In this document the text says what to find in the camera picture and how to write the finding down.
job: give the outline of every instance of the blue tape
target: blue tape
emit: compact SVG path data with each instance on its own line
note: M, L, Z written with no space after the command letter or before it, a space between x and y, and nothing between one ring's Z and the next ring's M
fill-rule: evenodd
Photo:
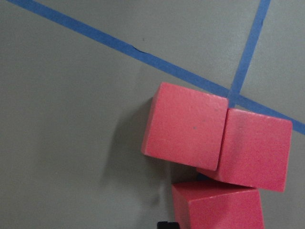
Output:
M242 106L243 108L246 108L250 111L253 111L255 113L260 113L263 115L269 115L269 116L274 116L274 117L278 117L278 118L284 118L284 119L288 119L292 122L294 130L305 135L305 124L301 123L291 117L288 117L278 111L275 111L269 107L266 107L262 104L259 104L251 99L248 99L246 97L243 97L242 95L238 96L237 100L236 100L236 104Z
M15 5L18 5L35 14L45 17L53 22L56 22L66 28L78 32L86 37L89 37L99 43L107 45L117 51L120 51L130 57L133 57L143 63L155 67L163 72L173 75L181 80L191 83L199 88L209 91L213 94L226 97L229 90L212 81L204 79L192 72L189 72L172 63L162 60L149 53L142 52L132 45L125 43L117 38L114 38L102 31L99 31L89 25L86 25L78 20L75 20L67 15L46 7L38 2L32 0L7 0Z
M172 63L155 57L151 54L137 50L132 45L127 44L119 39L116 39L102 31L99 31L89 25L86 25L80 21L77 21L69 16L66 16L58 11L48 8L40 3L32 0L7 0L15 5L18 5L26 10L29 10L35 14L45 17L53 22L56 22L62 26L65 26L73 31L76 31L86 37L89 37L99 43L105 44L115 50L118 50L128 56L131 56L139 61L142 61L152 67L155 67L161 71L171 74L179 79L182 79L188 83L191 83L199 88L209 91L213 94L227 97L229 90L216 83L206 80L194 73L191 73L181 67L178 67ZM247 99L238 94L236 97L236 104L251 110L253 112L276 116L280 118L289 119L294 124L294 130L305 135L305 124L296 121L286 115L283 115L277 111L274 111L266 106L263 106L257 102Z
M262 30L263 22L266 17L270 0L261 0L246 42L243 55L240 59L238 68L235 73L234 80L232 82L231 89L228 94L229 107L235 107L236 100L243 86L250 62Z

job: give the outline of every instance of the gray floor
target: gray floor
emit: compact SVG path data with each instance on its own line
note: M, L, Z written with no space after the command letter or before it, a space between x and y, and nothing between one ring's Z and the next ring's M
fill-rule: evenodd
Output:
M230 87L259 1L39 2ZM272 0L242 95L305 122L305 4ZM140 153L162 81L200 90L0 2L0 228L154 229L193 168ZM285 193L261 190L267 229L301 229L305 136Z

